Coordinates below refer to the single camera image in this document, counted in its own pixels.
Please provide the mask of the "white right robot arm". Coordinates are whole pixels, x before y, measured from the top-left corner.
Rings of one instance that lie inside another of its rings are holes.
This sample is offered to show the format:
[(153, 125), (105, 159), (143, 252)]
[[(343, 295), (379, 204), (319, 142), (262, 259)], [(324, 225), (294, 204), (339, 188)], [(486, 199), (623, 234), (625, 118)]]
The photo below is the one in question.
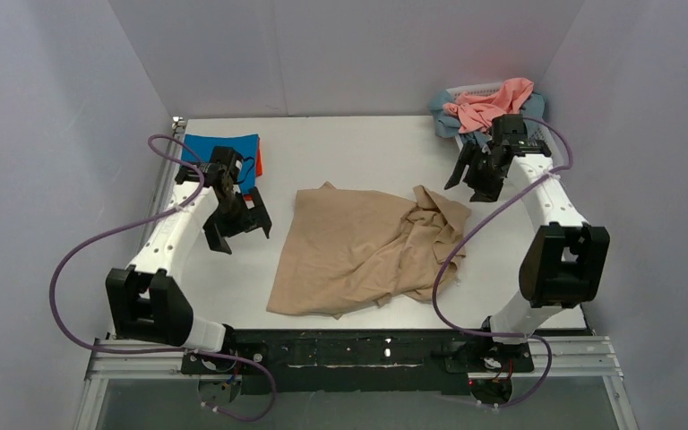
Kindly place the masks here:
[(462, 333), (494, 344), (522, 344), (551, 317), (595, 298), (610, 235), (575, 209), (559, 177), (572, 164), (558, 165), (556, 156), (550, 144), (534, 139), (490, 142), (488, 150), (475, 143), (460, 146), (448, 187), (466, 184), (474, 191), (474, 202), (495, 202), (505, 183), (515, 185), (518, 192), (476, 224), (452, 251), (460, 251), (517, 202), (525, 206), (535, 229), (520, 264), (517, 291), (481, 328)]

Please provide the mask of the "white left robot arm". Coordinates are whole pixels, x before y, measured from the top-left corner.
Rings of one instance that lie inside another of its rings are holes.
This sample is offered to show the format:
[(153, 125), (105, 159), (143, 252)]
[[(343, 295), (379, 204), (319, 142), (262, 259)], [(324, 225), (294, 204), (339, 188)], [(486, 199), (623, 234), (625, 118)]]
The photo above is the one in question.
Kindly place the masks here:
[(105, 287), (116, 333), (124, 338), (208, 352), (223, 350), (230, 328), (196, 314), (180, 286), (189, 253), (199, 238), (213, 252), (231, 254), (228, 238), (272, 221), (260, 192), (247, 202), (237, 185), (213, 182), (200, 187), (178, 179), (168, 209), (142, 250), (124, 269), (113, 269)]

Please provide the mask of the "pink t shirt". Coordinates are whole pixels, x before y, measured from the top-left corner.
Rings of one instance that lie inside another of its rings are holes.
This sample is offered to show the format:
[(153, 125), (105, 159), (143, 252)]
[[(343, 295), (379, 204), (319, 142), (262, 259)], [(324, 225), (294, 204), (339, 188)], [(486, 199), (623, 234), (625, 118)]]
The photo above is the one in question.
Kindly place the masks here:
[(443, 112), (460, 121), (459, 133), (488, 130), (493, 120), (507, 114), (519, 114), (529, 99), (534, 82), (526, 78), (511, 78), (491, 95), (462, 92), (454, 101), (443, 104)]

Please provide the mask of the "aluminium frame rail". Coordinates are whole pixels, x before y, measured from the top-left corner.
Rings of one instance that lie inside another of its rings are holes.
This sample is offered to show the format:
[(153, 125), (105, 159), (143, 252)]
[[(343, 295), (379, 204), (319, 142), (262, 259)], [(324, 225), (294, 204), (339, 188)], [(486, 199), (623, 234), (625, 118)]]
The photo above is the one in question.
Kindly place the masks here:
[[(203, 239), (189, 257), (189, 282), (206, 282), (224, 271), (226, 280), (248, 284), (200, 292), (197, 309), (225, 318), (238, 329), (261, 330), (449, 330), (430, 305), (397, 298), (382, 310), (368, 308), (335, 320), (289, 317), (265, 311), (275, 265), (293, 218), (298, 188), (329, 180), (339, 187), (373, 188), (412, 194), (415, 184), (442, 188), (455, 143), (434, 135), (430, 116), (331, 116), (288, 118), (192, 119), (180, 127), (188, 134), (261, 137), (264, 174), (258, 184), (269, 204), (271, 239), (241, 236), (232, 240), (233, 257), (209, 255)], [(519, 257), (533, 236), (522, 203), (509, 209), (479, 235), (494, 250), (463, 263), (462, 276), (478, 275), (481, 285), (451, 288), (445, 314), (457, 324), (480, 323), (501, 306), (514, 288), (513, 256)], [(270, 385), (253, 366), (245, 381), (224, 391), (227, 374), (208, 370), (197, 358), (174, 352), (138, 356), (93, 353), (77, 428), (82, 429), (638, 429), (618, 359), (610, 339), (586, 330), (582, 311), (567, 311), (547, 322), (554, 362), (546, 381), (518, 406), (495, 410), (478, 405), (470, 393), (438, 391), (279, 392), (265, 418), (241, 423), (210, 412), (209, 404), (226, 404), (238, 414), (254, 416), (265, 408)]]

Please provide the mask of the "white plastic basket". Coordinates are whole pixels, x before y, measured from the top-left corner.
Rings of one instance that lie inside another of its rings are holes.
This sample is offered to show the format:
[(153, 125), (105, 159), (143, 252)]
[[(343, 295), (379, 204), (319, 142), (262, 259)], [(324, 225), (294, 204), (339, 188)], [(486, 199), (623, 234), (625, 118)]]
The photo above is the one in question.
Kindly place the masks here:
[[(447, 91), (454, 97), (456, 98), (463, 92), (468, 92), (471, 95), (481, 95), (481, 96), (487, 96), (491, 95), (498, 90), (501, 89), (502, 87), (501, 82), (491, 82), (491, 83), (482, 83), (482, 84), (473, 84), (473, 85), (463, 85), (463, 86), (457, 86), (453, 88), (448, 88)], [(531, 127), (529, 127), (529, 130), (533, 133), (532, 136), (544, 141), (547, 146), (550, 148), (552, 151), (552, 158), (555, 161), (563, 161), (563, 154), (558, 148), (557, 142), (555, 141), (554, 136), (550, 132), (550, 130), (543, 125), (540, 125), (539, 123), (533, 124)]]

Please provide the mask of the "folded orange t shirt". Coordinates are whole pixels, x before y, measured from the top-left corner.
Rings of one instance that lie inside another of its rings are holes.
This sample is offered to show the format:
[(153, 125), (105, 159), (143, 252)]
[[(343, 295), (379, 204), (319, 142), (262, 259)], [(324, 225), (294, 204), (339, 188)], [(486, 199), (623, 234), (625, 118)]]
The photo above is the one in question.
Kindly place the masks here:
[(263, 173), (262, 167), (262, 151), (257, 149), (254, 157), (247, 157), (242, 168), (242, 184), (240, 189), (246, 201), (251, 201), (250, 189), (255, 187), (256, 179)]

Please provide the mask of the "folded blue t shirt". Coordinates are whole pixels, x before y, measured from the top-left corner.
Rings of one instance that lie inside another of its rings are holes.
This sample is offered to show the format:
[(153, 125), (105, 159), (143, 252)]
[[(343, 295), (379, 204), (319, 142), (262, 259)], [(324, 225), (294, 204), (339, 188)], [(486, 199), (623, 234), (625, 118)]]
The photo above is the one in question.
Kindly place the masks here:
[(216, 137), (186, 134), (185, 145), (192, 150), (182, 151), (183, 161), (225, 162), (231, 151), (238, 156), (241, 170), (238, 174), (238, 187), (246, 200), (250, 200), (250, 190), (255, 187), (256, 178), (262, 174), (262, 154), (260, 136), (248, 134), (243, 136)]

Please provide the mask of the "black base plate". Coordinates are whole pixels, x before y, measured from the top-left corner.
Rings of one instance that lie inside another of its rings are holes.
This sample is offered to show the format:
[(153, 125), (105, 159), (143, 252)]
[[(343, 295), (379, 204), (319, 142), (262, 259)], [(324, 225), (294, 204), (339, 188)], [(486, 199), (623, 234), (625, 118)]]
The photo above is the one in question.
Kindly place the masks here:
[(534, 370), (526, 345), (457, 331), (239, 329), (228, 351), (256, 359), (279, 392), (438, 391), (464, 395)]

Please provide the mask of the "grey blue t shirt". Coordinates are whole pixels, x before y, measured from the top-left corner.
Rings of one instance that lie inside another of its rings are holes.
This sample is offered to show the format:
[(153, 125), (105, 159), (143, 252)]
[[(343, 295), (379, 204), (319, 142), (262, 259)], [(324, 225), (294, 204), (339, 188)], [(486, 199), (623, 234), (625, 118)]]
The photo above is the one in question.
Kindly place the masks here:
[[(491, 127), (485, 131), (459, 133), (460, 121), (443, 112), (443, 104), (454, 100), (455, 98), (447, 90), (443, 90), (434, 95), (429, 101), (428, 109), (434, 120), (435, 134), (443, 138), (460, 137), (463, 142), (484, 146), (491, 139)], [(542, 119), (545, 111), (546, 98), (542, 94), (533, 91), (529, 99), (522, 105), (520, 114)]]

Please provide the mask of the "beige t shirt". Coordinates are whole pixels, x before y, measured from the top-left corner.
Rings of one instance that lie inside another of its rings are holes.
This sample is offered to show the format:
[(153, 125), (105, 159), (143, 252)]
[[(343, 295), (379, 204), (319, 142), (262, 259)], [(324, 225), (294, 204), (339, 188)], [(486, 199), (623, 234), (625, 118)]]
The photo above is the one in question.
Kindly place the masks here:
[(430, 302), (457, 278), (471, 210), (422, 185), (413, 193), (298, 191), (267, 311), (340, 318), (395, 297)]

